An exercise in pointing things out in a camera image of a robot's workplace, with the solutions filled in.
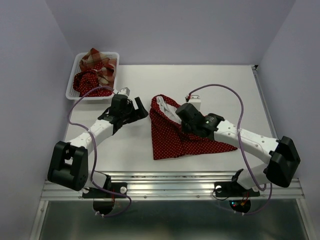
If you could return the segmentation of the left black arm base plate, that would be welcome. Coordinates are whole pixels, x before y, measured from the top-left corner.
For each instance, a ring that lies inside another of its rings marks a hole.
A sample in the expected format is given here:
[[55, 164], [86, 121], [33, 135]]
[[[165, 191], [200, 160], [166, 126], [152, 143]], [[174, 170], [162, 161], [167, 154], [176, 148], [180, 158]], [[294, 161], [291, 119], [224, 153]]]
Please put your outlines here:
[[128, 184], [126, 182], [113, 182], [111, 184], [111, 192], [115, 192], [118, 194], [122, 194], [124, 196], [119, 196], [119, 195], [115, 195], [107, 193], [105, 191], [102, 191], [100, 189], [97, 188], [85, 188], [82, 191], [82, 198], [83, 199], [125, 199], [127, 196], [127, 192], [121, 193], [121, 188], [127, 188]]

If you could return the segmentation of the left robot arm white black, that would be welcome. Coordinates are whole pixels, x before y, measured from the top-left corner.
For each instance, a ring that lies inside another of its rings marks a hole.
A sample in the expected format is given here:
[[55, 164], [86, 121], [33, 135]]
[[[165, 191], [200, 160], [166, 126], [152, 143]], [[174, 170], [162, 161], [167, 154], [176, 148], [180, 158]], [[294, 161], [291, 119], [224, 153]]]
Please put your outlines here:
[[111, 193], [110, 177], [96, 172], [98, 145], [112, 137], [124, 125], [146, 118], [149, 114], [141, 99], [133, 101], [125, 94], [116, 94], [111, 105], [94, 122], [91, 127], [70, 122], [85, 131], [78, 137], [55, 144], [48, 173], [48, 181], [74, 191], [94, 188], [100, 197]]

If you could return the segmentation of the red polka dot skirt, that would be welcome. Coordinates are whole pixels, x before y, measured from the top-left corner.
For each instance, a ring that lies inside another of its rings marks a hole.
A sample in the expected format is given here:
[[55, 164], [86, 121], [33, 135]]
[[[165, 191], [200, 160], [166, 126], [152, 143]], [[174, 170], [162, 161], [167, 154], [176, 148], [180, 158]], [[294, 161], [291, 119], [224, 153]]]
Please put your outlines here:
[[156, 95], [150, 103], [151, 141], [154, 160], [189, 155], [218, 154], [237, 150], [236, 147], [182, 131], [176, 115], [180, 105], [168, 96]]
[[97, 87], [114, 88], [115, 68], [112, 64], [98, 63], [94, 67], [84, 69], [73, 79], [73, 89], [82, 97]]

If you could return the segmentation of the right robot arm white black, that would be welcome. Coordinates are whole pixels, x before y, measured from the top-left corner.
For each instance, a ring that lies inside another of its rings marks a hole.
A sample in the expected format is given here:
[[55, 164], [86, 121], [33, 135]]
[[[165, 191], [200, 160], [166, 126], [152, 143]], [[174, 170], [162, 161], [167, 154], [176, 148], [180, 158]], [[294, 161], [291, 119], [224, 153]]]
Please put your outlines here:
[[240, 169], [231, 178], [226, 190], [242, 195], [247, 190], [268, 183], [287, 188], [301, 162], [294, 141], [265, 137], [245, 129], [238, 129], [222, 116], [214, 113], [203, 115], [192, 104], [184, 103], [175, 112], [181, 119], [182, 129], [198, 137], [224, 143], [249, 153], [262, 164]]

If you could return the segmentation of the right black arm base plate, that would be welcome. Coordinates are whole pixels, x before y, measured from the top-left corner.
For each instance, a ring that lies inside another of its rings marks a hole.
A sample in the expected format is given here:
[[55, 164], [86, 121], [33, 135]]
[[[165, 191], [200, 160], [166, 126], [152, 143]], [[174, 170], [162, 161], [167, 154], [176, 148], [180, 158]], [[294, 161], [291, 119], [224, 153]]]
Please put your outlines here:
[[218, 198], [235, 198], [235, 197], [259, 197], [260, 192], [251, 189], [245, 189], [238, 183], [229, 181], [216, 181], [214, 182], [215, 196]]

